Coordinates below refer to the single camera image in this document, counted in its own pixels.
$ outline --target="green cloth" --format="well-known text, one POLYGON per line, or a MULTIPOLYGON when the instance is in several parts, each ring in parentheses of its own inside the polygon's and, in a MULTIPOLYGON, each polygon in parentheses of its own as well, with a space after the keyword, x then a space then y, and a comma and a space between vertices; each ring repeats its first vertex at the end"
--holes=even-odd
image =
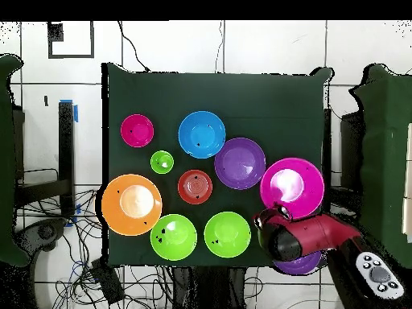
POLYGON ((109 231, 110 265, 269 266, 270 259, 258 244, 252 217, 264 207, 259 184, 238 191, 217 178, 214 158, 194 159, 178 141, 180 122, 190 113, 207 110, 221 118, 226 140, 251 138, 266 154, 269 166, 285 157, 307 159, 321 167, 323 141, 323 85, 332 74, 320 68, 313 76, 132 73, 114 64, 109 70, 109 179, 128 173, 150 179, 160 190, 163 215, 178 213, 196 227, 193 253, 178 262, 159 257, 150 245, 150 234, 125 237, 109 231), (143 148, 127 146, 120 135, 123 120, 143 113, 154 124, 154 138, 143 148), (173 155, 175 165, 165 174, 154 173, 150 157, 157 150, 173 155), (212 179, 211 197, 190 205, 180 199, 179 177, 187 170, 205 171, 212 179), (248 249, 235 258, 220 258, 204 243, 204 226, 218 212, 241 214, 252 231, 248 249))
POLYGON ((10 91, 10 78, 23 62, 14 55, 0 55, 0 144, 2 166, 0 167, 0 261, 12 266, 26 266, 27 254, 13 242, 16 220, 14 187, 16 186, 16 158, 14 152, 14 125, 10 91))
POLYGON ((412 244, 402 233, 408 125, 412 122, 412 76, 398 76, 381 64, 369 68, 354 90, 364 110, 360 178, 364 189, 360 224, 402 266, 412 268, 412 244))

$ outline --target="lime green bowl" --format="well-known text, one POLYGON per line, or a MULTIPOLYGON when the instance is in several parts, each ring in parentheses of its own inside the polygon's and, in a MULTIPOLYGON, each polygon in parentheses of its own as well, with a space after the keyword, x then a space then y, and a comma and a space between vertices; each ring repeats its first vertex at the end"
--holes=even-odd
POLYGON ((217 213, 204 228, 206 246, 222 258, 239 256, 249 246, 250 237, 248 222, 235 212, 217 213))
POLYGON ((161 258, 179 261, 195 249, 197 232, 185 216, 169 214, 160 218, 151 230, 150 243, 161 258))
POLYGON ((156 151, 150 158, 151 169, 157 174, 166 174, 173 168, 173 157, 165 150, 156 151))

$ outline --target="plastic bowl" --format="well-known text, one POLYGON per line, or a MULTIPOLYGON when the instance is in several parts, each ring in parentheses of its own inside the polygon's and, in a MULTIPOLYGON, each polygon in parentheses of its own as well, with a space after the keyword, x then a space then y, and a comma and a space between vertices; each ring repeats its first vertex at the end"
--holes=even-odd
POLYGON ((135 113, 125 118, 120 128, 123 141, 132 147, 144 147, 155 134, 153 124, 144 115, 135 113))
POLYGON ((219 180, 230 188, 245 190, 262 178, 266 169, 261 147, 248 138, 228 140, 215 157, 219 180))
POLYGON ((101 198, 101 213, 115 233, 137 236, 158 222, 162 198, 149 179, 141 175, 121 175, 107 185, 101 198))
POLYGON ((187 203, 202 204, 212 194, 212 181, 203 171, 190 170, 180 177, 177 190, 187 203))
POLYGON ((150 232, 153 250, 168 261, 189 256, 196 247, 197 232, 193 223, 179 214, 163 216, 150 232))
POLYGON ((313 213, 322 203, 323 177, 309 161, 286 158, 270 166, 263 175, 260 193, 263 204, 281 204, 298 219, 313 213))
POLYGON ((222 258, 239 256, 249 246, 250 238, 248 222, 235 212, 217 213, 204 228, 206 246, 222 258))
POLYGON ((274 265, 282 272, 289 275, 307 274, 313 271, 319 264, 322 253, 316 251, 307 256, 300 257, 290 262, 274 262, 274 265))
POLYGON ((182 149, 196 159, 215 155, 225 144, 225 125, 214 113, 196 111, 187 115, 179 127, 182 149))
POLYGON ((156 151, 150 158, 151 169, 158 174, 166 174, 173 168, 174 160, 165 150, 156 151))

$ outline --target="table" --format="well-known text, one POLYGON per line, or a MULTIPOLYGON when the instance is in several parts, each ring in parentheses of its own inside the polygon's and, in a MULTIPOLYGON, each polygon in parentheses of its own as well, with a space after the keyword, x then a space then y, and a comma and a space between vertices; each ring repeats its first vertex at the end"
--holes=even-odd
POLYGON ((321 168, 323 141, 323 87, 330 68, 318 68, 310 76, 274 74, 178 74, 176 72, 127 72, 115 64, 103 64, 104 182, 124 174, 150 179, 163 198, 163 215, 178 213, 195 225, 198 242, 193 253, 178 262, 159 257, 150 245, 150 233, 125 237, 109 230, 111 266, 270 266, 271 261, 258 244, 252 222, 264 205, 259 185, 238 191, 216 177, 214 158, 194 159, 184 153, 178 141, 180 122, 190 113, 207 110, 218 115, 226 129, 226 140, 251 138, 266 154, 269 166, 285 157, 304 158, 321 168), (108 100, 105 82, 108 80, 108 100), (127 146, 120 135, 123 120, 143 113, 154 124, 154 138, 143 148, 127 146), (150 168, 157 150, 169 151, 175 165, 166 175, 150 168), (204 204, 190 205, 177 192, 179 177, 189 169, 205 171, 212 179, 213 192, 204 204), (235 258, 220 258, 204 243, 204 226, 221 211, 241 214, 252 231, 248 249, 235 258))

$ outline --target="magenta bowl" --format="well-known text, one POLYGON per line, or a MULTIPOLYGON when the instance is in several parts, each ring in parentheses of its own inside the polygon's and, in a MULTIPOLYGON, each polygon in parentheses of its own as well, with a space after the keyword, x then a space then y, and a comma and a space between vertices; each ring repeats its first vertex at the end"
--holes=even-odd
POLYGON ((120 128, 123 141, 132 147, 144 147, 147 145, 155 130, 151 121, 140 113, 135 113, 125 118, 120 128))
POLYGON ((313 213, 322 203, 323 177, 305 159, 282 159, 266 170, 260 193, 267 208, 272 208, 275 203, 281 204, 293 219, 302 218, 313 213))

